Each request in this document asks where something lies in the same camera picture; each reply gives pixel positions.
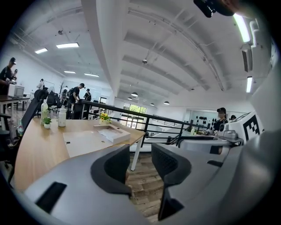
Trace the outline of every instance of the white bottle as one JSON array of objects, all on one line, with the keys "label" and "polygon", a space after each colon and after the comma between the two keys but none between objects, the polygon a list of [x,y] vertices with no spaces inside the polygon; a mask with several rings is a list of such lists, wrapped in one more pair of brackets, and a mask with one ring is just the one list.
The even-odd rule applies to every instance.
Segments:
[{"label": "white bottle", "polygon": [[59,109],[58,113],[58,126],[65,127],[66,126],[66,109],[64,105]]},{"label": "white bottle", "polygon": [[192,128],[192,130],[191,130],[190,134],[191,134],[191,135],[193,135],[193,134],[194,134],[194,131],[195,131],[195,129],[194,129],[194,128]]},{"label": "white bottle", "polygon": [[47,117],[48,117],[48,104],[47,104],[47,99],[44,99],[44,102],[41,105],[41,125],[44,125],[43,119]]}]

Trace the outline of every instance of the open box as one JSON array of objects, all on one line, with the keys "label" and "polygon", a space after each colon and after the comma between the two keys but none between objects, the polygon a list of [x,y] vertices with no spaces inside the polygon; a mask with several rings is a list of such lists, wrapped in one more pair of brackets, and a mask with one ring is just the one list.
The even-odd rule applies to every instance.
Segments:
[{"label": "open box", "polygon": [[111,141],[113,145],[130,139],[131,135],[129,132],[111,124],[95,125],[94,129],[98,131],[99,134],[105,136],[109,141]]}]

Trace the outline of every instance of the table top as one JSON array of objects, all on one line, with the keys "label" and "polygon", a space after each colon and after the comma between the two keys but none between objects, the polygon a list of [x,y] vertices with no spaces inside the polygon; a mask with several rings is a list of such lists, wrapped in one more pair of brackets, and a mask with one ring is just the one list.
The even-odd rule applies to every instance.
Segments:
[{"label": "table top", "polygon": [[[50,169],[69,159],[63,133],[92,131],[94,125],[98,125],[98,120],[66,120],[66,127],[58,127],[56,119],[52,121],[51,128],[48,130],[40,124],[40,119],[34,118],[25,131],[18,150],[14,172],[15,188],[19,191],[24,191]],[[131,134],[129,140],[116,145],[133,145],[145,134],[114,121],[112,121],[112,125]]]},{"label": "table top", "polygon": [[30,99],[27,97],[22,97],[22,98],[12,98],[8,95],[0,95],[0,102],[6,102],[6,101],[11,101],[11,100],[26,100],[26,99]]}]

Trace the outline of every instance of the table leg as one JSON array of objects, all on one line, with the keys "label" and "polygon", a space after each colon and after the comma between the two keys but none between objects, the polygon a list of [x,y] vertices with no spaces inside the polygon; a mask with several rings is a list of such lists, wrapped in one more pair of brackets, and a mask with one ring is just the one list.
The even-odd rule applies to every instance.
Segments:
[{"label": "table leg", "polygon": [[136,168],[136,164],[137,164],[137,159],[139,157],[140,154],[140,149],[141,149],[141,143],[142,143],[142,139],[144,138],[144,136],[138,141],[137,143],[137,148],[136,148],[136,152],[135,152],[135,156],[133,157],[133,163],[131,166],[131,170],[134,171]]},{"label": "table leg", "polygon": [[12,121],[14,121],[14,103],[12,102],[12,118],[11,118]]},{"label": "table leg", "polygon": [[[0,105],[0,113],[4,113],[4,105],[1,104]],[[5,121],[4,121],[4,118],[1,117],[1,126],[2,126],[2,130],[6,130],[6,127],[5,127]]]}]

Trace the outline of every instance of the wooden floor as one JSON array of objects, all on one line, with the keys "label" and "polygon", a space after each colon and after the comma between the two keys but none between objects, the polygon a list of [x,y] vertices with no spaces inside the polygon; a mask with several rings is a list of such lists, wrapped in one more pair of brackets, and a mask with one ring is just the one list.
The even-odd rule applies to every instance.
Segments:
[{"label": "wooden floor", "polygon": [[[11,114],[11,109],[6,109],[6,114]],[[14,106],[14,117],[9,123],[11,130],[18,126],[18,121],[23,117],[25,111],[17,111]],[[132,189],[132,207],[136,207],[144,217],[150,222],[158,221],[158,212],[163,192],[163,181],[158,175],[152,161],[150,153],[140,153],[135,171],[128,169],[129,177],[126,185]]]}]

